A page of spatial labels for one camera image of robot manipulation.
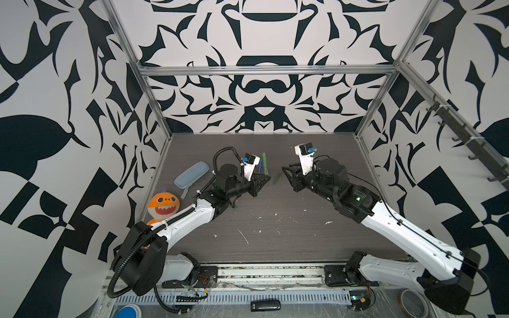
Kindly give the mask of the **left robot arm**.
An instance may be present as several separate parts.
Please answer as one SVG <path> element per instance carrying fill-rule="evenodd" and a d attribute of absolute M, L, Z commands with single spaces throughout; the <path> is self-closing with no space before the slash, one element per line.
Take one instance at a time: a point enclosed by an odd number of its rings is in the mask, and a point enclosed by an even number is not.
<path fill-rule="evenodd" d="M 197 192 L 192 204 L 178 214 L 152 225 L 139 222 L 131 228 L 111 265 L 109 298 L 151 291 L 163 277 L 168 251 L 178 241 L 217 219 L 243 194 L 257 197 L 270 180 L 270 176 L 255 172 L 261 158 L 246 153 L 236 159 L 237 164 L 214 166 L 213 178 Z"/>

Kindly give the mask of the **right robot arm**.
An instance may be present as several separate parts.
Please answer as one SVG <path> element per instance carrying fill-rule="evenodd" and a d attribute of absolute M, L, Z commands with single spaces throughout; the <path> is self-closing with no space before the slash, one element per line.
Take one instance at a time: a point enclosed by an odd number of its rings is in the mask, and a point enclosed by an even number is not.
<path fill-rule="evenodd" d="M 410 255 L 400 262 L 356 252 L 347 274 L 386 282 L 424 295 L 440 309 L 466 315 L 481 257 L 433 237 L 390 208 L 377 193 L 350 182 L 347 168 L 329 158 L 311 166 L 282 169 L 295 192 L 308 189 L 329 201 L 341 215 L 382 235 Z"/>

